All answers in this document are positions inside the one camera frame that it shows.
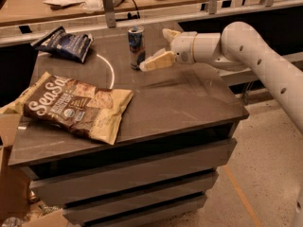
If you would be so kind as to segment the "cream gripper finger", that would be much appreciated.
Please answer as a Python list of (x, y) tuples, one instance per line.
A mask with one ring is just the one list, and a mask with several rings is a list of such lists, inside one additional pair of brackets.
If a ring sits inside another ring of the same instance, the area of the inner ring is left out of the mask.
[(142, 61), (139, 64), (139, 69), (143, 72), (148, 72), (173, 66), (174, 62), (174, 53), (172, 51), (167, 51), (165, 48), (162, 48), (155, 52), (152, 56)]
[(164, 38), (169, 42), (171, 43), (173, 41), (173, 39), (180, 35), (181, 32), (180, 31), (177, 31), (177, 30), (172, 30), (172, 29), (168, 29), (168, 28), (163, 28), (162, 29), (162, 33), (163, 33), (163, 36)]

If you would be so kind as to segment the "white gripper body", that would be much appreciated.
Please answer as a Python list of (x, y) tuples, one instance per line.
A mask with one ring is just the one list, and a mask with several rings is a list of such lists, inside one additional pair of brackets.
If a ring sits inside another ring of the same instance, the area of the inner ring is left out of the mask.
[(171, 51), (179, 63), (193, 64), (193, 45), (197, 32), (182, 32), (170, 43)]

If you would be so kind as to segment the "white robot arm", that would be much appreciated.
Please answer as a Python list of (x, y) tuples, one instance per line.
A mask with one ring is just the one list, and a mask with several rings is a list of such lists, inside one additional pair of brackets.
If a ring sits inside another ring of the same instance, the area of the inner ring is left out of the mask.
[(143, 72), (174, 63), (207, 63), (219, 70), (250, 69), (303, 133), (303, 72), (276, 53), (250, 25), (234, 22), (221, 33), (181, 32), (164, 28), (169, 49), (140, 63)]

